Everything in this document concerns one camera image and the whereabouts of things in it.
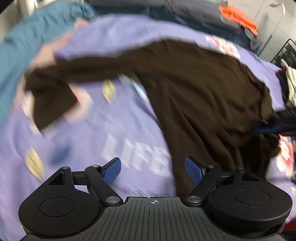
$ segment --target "tiled wall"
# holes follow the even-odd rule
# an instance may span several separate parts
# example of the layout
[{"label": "tiled wall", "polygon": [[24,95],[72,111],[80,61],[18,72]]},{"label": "tiled wall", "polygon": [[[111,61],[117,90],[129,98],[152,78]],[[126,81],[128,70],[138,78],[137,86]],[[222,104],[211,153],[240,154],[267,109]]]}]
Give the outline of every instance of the tiled wall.
[{"label": "tiled wall", "polygon": [[0,14],[0,42],[8,32],[8,30],[17,23],[17,10],[14,4]]},{"label": "tiled wall", "polygon": [[[283,3],[286,14],[283,16],[282,6],[272,8],[271,3]],[[260,58],[271,61],[289,38],[296,40],[296,3],[293,0],[229,0],[229,5],[248,14],[258,24],[263,43],[273,35]]]}]

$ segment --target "black wire basket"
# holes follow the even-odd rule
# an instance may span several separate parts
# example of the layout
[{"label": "black wire basket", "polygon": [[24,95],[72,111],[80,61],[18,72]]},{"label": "black wire basket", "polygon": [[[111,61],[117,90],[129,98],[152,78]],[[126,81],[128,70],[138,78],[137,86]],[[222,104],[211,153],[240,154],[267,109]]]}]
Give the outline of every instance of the black wire basket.
[{"label": "black wire basket", "polygon": [[290,67],[296,69],[296,43],[292,39],[288,39],[271,62],[281,68],[281,59],[285,60]]}]

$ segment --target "brown long-sleeve garment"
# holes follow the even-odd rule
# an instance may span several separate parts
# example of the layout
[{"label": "brown long-sleeve garment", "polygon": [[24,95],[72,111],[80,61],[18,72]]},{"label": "brown long-sleeve garment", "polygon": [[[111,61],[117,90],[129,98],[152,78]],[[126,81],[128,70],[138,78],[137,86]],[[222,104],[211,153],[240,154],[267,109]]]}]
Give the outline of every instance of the brown long-sleeve garment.
[{"label": "brown long-sleeve garment", "polygon": [[192,43],[166,40],[117,58],[87,57],[34,71],[26,89],[35,97],[37,127],[46,127],[76,103],[68,83],[131,72],[161,124],[178,195],[194,188],[184,170],[187,156],[205,166],[225,171],[241,166],[264,176],[278,138],[255,133],[250,123],[273,114],[268,88],[237,59]]}]

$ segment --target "orange cloth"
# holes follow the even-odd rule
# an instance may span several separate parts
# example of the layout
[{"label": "orange cloth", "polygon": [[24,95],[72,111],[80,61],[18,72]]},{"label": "orange cloth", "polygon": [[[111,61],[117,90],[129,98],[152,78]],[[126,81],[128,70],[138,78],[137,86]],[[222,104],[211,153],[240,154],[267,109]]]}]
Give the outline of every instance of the orange cloth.
[{"label": "orange cloth", "polygon": [[248,28],[253,34],[258,35],[257,24],[245,13],[233,6],[219,6],[219,10],[224,18],[239,23],[245,28]]}]

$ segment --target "blue gripper pad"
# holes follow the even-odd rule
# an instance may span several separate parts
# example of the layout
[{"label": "blue gripper pad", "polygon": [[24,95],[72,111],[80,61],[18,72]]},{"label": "blue gripper pad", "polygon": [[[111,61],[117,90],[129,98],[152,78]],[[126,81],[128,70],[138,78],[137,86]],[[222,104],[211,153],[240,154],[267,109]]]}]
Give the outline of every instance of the blue gripper pad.
[{"label": "blue gripper pad", "polygon": [[105,164],[102,169],[104,169],[103,179],[108,185],[111,185],[121,171],[121,161],[118,157],[115,157]]},{"label": "blue gripper pad", "polygon": [[185,159],[185,171],[196,186],[203,180],[202,169],[189,157]]}]

